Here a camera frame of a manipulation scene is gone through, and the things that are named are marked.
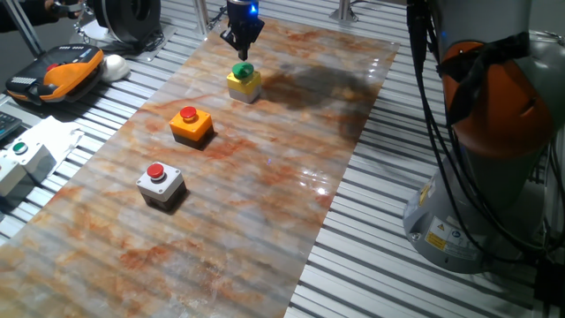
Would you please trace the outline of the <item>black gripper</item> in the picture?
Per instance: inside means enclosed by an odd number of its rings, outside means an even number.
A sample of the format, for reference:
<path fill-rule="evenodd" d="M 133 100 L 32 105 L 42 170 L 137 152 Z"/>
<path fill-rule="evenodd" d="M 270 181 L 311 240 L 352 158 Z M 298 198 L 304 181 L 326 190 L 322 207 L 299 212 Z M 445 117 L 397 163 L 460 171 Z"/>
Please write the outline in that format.
<path fill-rule="evenodd" d="M 251 44 L 256 42 L 265 26 L 259 18 L 259 1 L 228 0 L 227 13 L 229 27 L 220 36 L 237 52 L 241 61 L 246 61 Z"/>

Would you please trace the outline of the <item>person's left hand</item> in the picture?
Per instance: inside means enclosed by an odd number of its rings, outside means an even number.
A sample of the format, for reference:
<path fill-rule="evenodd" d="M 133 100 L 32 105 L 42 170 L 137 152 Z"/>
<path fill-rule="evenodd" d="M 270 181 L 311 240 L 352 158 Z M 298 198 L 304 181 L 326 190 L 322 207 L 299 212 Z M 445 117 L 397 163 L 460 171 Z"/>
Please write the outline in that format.
<path fill-rule="evenodd" d="M 57 18 L 76 19 L 83 11 L 82 0 L 46 0 L 47 12 Z"/>

